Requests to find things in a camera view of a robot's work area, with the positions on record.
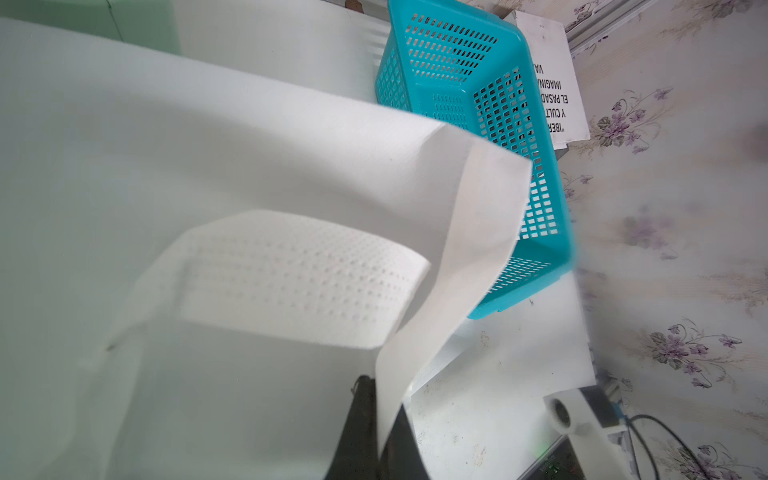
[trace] white sign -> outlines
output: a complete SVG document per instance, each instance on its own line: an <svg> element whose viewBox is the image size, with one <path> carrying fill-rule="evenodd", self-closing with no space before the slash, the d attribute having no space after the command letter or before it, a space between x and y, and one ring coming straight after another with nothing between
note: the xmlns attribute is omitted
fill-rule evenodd
<svg viewBox="0 0 768 480"><path fill-rule="evenodd" d="M563 24L525 12L512 12L505 20L517 25L528 41L555 150L588 140L589 125Z"/></svg>

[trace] floral wallpaper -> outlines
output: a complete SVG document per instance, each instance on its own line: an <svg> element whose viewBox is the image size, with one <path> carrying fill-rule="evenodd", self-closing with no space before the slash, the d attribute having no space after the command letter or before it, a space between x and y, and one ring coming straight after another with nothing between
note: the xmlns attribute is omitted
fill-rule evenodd
<svg viewBox="0 0 768 480"><path fill-rule="evenodd" d="M766 3L656 2L577 55L591 139L559 160L598 381L723 480L768 478ZM637 427L663 478L706 478Z"/></svg>
<svg viewBox="0 0 768 480"><path fill-rule="evenodd" d="M570 32L582 23L589 23L592 15L600 11L611 0L460 0L461 2L482 8L501 18L513 10L520 10L532 15L551 18L562 23L566 32Z"/></svg>

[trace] green wall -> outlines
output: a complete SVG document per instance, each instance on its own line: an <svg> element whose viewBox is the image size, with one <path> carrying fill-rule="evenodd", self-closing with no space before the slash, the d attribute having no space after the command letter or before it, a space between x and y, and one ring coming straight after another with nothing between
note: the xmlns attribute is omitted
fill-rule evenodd
<svg viewBox="0 0 768 480"><path fill-rule="evenodd" d="M169 0L0 0L0 16L181 53Z"/></svg>

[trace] dirty white surface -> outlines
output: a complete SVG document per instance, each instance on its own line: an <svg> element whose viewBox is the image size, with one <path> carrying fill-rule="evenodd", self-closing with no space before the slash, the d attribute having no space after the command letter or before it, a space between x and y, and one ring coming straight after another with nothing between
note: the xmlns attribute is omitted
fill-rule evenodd
<svg viewBox="0 0 768 480"><path fill-rule="evenodd" d="M376 103L390 25L317 0L171 0L181 54Z"/></svg>
<svg viewBox="0 0 768 480"><path fill-rule="evenodd" d="M517 478L558 437L543 397L594 385L573 273L462 335L470 347L411 398L422 459L431 478Z"/></svg>

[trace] turquoise plastic basket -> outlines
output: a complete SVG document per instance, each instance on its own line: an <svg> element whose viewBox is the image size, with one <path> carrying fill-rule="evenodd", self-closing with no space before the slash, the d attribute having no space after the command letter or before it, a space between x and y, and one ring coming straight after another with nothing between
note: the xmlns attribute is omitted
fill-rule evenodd
<svg viewBox="0 0 768 480"><path fill-rule="evenodd" d="M456 0L389 0L380 104L436 118L531 159L531 199L509 264L469 316L505 310L573 266L573 236L522 33Z"/></svg>

